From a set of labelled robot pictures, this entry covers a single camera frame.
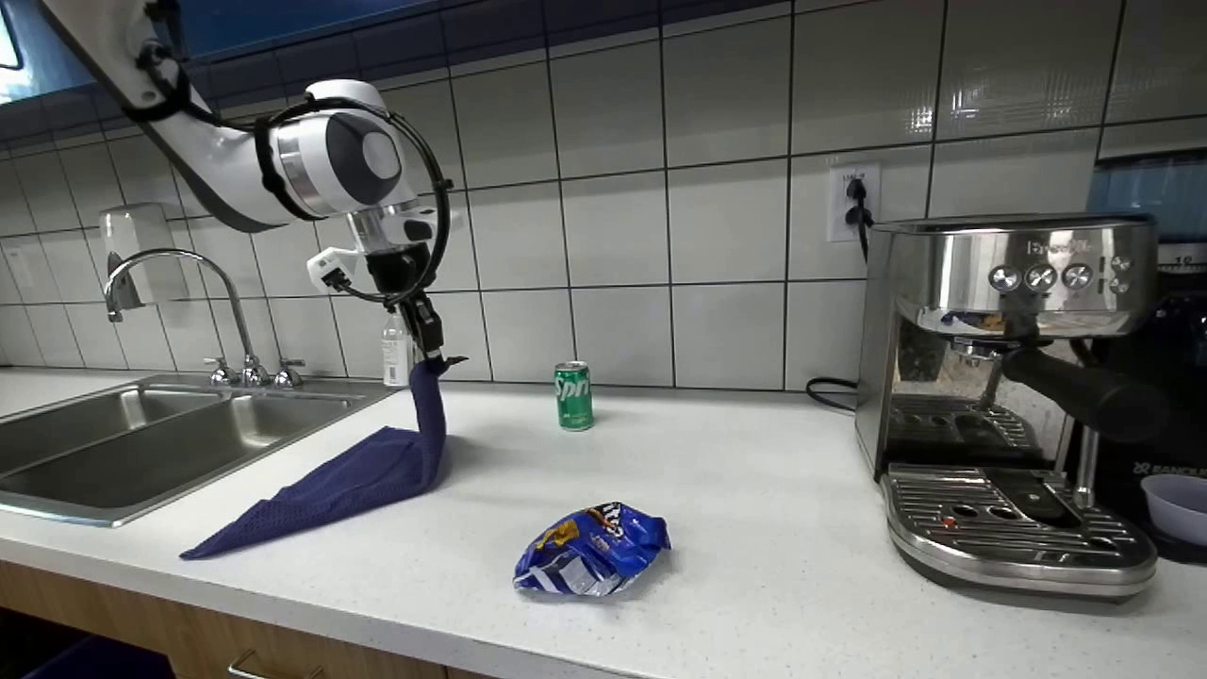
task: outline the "kitchen faucet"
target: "kitchen faucet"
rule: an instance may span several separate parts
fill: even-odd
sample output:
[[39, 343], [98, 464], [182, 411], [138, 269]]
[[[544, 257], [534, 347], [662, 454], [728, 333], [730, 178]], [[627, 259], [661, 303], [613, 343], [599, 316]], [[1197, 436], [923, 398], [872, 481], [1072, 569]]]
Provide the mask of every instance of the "kitchen faucet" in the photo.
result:
[[110, 279], [104, 279], [104, 288], [102, 288], [104, 310], [110, 310], [110, 319], [113, 319], [113, 323], [119, 319], [119, 304], [115, 304], [115, 295], [113, 295], [113, 289], [115, 289], [115, 281], [129, 275], [129, 269], [137, 269], [137, 264], [146, 259], [146, 257], [191, 257], [197, 264], [212, 269], [212, 272], [224, 279], [225, 299], [231, 299], [231, 311], [235, 311], [235, 327], [237, 327], [237, 343], [242, 343], [242, 369], [231, 373], [224, 359], [212, 359], [212, 364], [216, 364], [212, 382], [220, 382], [220, 383], [296, 383], [296, 373], [290, 369], [290, 364], [296, 364], [296, 362], [288, 362], [280, 377], [271, 377], [271, 373], [260, 364], [231, 275], [225, 275], [212, 257], [205, 257], [205, 251], [197, 251], [197, 249], [138, 249], [138, 251], [124, 257], [124, 259], [110, 272]]

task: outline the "espresso machine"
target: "espresso machine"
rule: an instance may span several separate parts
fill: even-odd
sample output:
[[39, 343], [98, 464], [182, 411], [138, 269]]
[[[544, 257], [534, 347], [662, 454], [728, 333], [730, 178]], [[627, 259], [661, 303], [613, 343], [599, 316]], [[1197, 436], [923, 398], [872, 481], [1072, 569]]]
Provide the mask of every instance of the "espresso machine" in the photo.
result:
[[938, 582], [1136, 596], [1154, 544], [1095, 500], [1101, 442], [1164, 427], [1158, 389], [1085, 362], [1154, 303], [1143, 216], [975, 216], [872, 228], [856, 436], [894, 548]]

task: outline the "green can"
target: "green can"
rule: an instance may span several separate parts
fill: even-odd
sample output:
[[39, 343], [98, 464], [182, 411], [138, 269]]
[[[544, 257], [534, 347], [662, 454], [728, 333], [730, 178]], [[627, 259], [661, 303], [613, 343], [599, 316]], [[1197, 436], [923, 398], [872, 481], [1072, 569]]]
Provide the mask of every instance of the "green can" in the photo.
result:
[[588, 362], [558, 362], [553, 364], [553, 393], [558, 393], [558, 422], [562, 428], [593, 428], [597, 407], [593, 407], [593, 369]]

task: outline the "tile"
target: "tile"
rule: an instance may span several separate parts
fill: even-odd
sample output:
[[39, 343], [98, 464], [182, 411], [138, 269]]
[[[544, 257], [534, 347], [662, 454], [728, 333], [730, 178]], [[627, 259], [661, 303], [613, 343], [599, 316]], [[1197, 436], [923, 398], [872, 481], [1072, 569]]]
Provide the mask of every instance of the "tile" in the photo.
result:
[[540, 0], [444, 3], [444, 36], [455, 60], [499, 56], [544, 41]]
[[676, 383], [782, 389], [786, 288], [676, 288]]
[[484, 288], [566, 288], [553, 183], [470, 191]]
[[662, 34], [708, 34], [793, 16], [793, 0], [661, 0]]
[[550, 60], [558, 62], [562, 56], [588, 56], [588, 51], [611, 51], [611, 49], [627, 49], [627, 45], [656, 45], [661, 29], [656, 26], [638, 26], [638, 29], [622, 29], [622, 34], [599, 34], [599, 36], [582, 36], [582, 41], [558, 41], [550, 45]]
[[327, 299], [271, 299], [271, 323], [280, 354], [300, 359], [308, 373], [348, 377]]
[[569, 289], [484, 295], [495, 382], [550, 382], [574, 354]]
[[566, 181], [566, 242], [574, 288], [666, 281], [662, 174]]
[[[231, 303], [216, 299], [212, 310], [216, 310], [216, 323], [220, 323], [220, 343], [224, 343], [225, 364], [242, 364], [246, 347], [242, 347]], [[264, 362], [264, 369], [276, 373], [280, 369], [280, 347], [276, 347], [276, 327], [271, 327], [271, 316], [266, 316], [266, 303], [242, 299], [237, 310], [242, 310], [242, 319], [249, 323], [251, 354]]]
[[288, 221], [280, 228], [251, 232], [251, 246], [266, 295], [320, 295], [305, 275], [305, 259], [317, 251], [313, 221]]
[[788, 23], [754, 23], [662, 45], [672, 161], [786, 154]]
[[558, 0], [544, 3], [550, 41], [586, 41], [599, 34], [638, 29], [656, 23], [656, 0]]
[[864, 281], [793, 281], [786, 389], [794, 393], [812, 377], [856, 377], [860, 327]]
[[276, 69], [276, 51], [224, 60], [224, 62], [201, 69], [197, 78], [201, 78], [201, 90], [224, 108], [288, 95]]
[[39, 237], [7, 237], [0, 249], [21, 303], [60, 303], [60, 288]]
[[69, 183], [73, 183], [73, 200], [79, 210], [83, 225], [98, 225], [102, 210], [119, 202], [119, 183], [110, 161], [104, 142], [94, 147], [69, 147], [60, 149], [63, 168], [69, 168]]
[[63, 95], [50, 95], [42, 96], [42, 120], [51, 137], [51, 142], [69, 147], [79, 137], [98, 137], [98, 113], [89, 105], [89, 90], [63, 90]]
[[415, 69], [444, 62], [442, 16], [406, 16], [395, 23], [367, 26], [356, 34], [356, 51], [361, 56], [361, 74], [381, 78]]
[[460, 78], [460, 74], [510, 73], [510, 69], [544, 62], [544, 60], [548, 60], [548, 49], [528, 45], [528, 49], [510, 49], [510, 51], [485, 51], [476, 60], [452, 60], [450, 73]]
[[348, 359], [348, 377], [381, 382], [381, 333], [388, 311], [357, 299], [337, 299], [337, 327]]
[[672, 279], [786, 279], [788, 161], [672, 168]]
[[661, 45], [553, 60], [562, 178], [662, 166]]
[[21, 295], [7, 272], [7, 257], [4, 257], [4, 242], [0, 242], [0, 304], [15, 304], [15, 303], [21, 303]]
[[1207, 118], [1154, 120], [1154, 124], [1109, 124], [1097, 159], [1131, 154], [1175, 154], [1207, 147]]
[[212, 373], [208, 359], [220, 359], [216, 311], [208, 303], [162, 303], [162, 333], [175, 347], [178, 373]]
[[264, 299], [264, 279], [260, 279], [260, 264], [249, 232], [231, 228], [216, 220], [197, 220], [187, 232], [197, 251], [212, 257], [231, 275], [242, 299]]
[[63, 304], [31, 304], [26, 311], [44, 364], [83, 364]]
[[599, 383], [672, 383], [666, 288], [574, 289], [578, 359]]
[[794, 17], [793, 149], [930, 139], [943, 0]]
[[73, 333], [89, 369], [124, 369], [115, 333], [104, 316], [104, 304], [69, 304]]
[[169, 161], [152, 137], [113, 139], [115, 183], [124, 202], [157, 202], [164, 220], [182, 220], [182, 197]]
[[558, 174], [544, 62], [452, 78], [452, 95], [470, 188]]
[[132, 369], [178, 369], [156, 304], [119, 311], [113, 327]]
[[102, 303], [102, 275], [87, 251], [83, 228], [44, 232], [42, 249], [60, 303]]
[[288, 95], [300, 95], [320, 78], [357, 78], [361, 60], [356, 36], [337, 34], [276, 49], [276, 69]]
[[877, 3], [877, 0], [794, 0], [794, 10], [831, 10], [845, 3]]
[[0, 362], [42, 364], [26, 304], [0, 304]]
[[[405, 118], [430, 142], [430, 149], [442, 161], [442, 174], [455, 188], [462, 188], [450, 78], [422, 83], [422, 85], [381, 90], [381, 96], [395, 118]], [[430, 174], [426, 174], [426, 166], [422, 166], [415, 147], [406, 147], [406, 168], [410, 168], [406, 181], [410, 181], [415, 191], [434, 191]]]
[[20, 181], [20, 161], [0, 159], [0, 232], [34, 232], [34, 216]]
[[856, 228], [847, 228], [845, 221], [831, 225], [831, 174], [875, 166], [877, 197], [869, 197], [869, 206], [881, 225], [928, 216], [928, 161], [930, 147], [793, 159], [788, 279], [851, 279], [869, 272]]
[[1097, 133], [938, 142], [930, 216], [1082, 210]]
[[26, 154], [15, 159], [15, 174], [26, 188], [26, 206], [34, 216], [39, 228], [63, 228], [63, 225], [79, 225], [73, 191], [63, 188], [63, 166], [56, 154]]
[[1136, 0], [1125, 16], [1109, 120], [1207, 113], [1207, 3]]
[[491, 349], [479, 295], [430, 295], [444, 323], [444, 354], [462, 354], [450, 382], [491, 382]]
[[962, 0], [948, 10], [938, 137], [1097, 124], [1119, 0]]

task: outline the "machine knob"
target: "machine knob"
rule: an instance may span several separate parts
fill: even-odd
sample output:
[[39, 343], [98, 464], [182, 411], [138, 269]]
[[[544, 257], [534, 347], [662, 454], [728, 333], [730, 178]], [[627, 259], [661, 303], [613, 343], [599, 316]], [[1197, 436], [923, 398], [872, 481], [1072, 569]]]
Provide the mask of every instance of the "machine knob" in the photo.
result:
[[1016, 269], [994, 264], [987, 272], [987, 288], [994, 288], [994, 289], [1017, 289], [1017, 281], [1022, 281], [1022, 275]]
[[1095, 269], [1089, 264], [1068, 264], [1063, 269], [1063, 288], [1080, 289], [1095, 281]]
[[1052, 289], [1055, 288], [1055, 269], [1043, 264], [1043, 269], [1027, 272], [1027, 288], [1029, 289]]

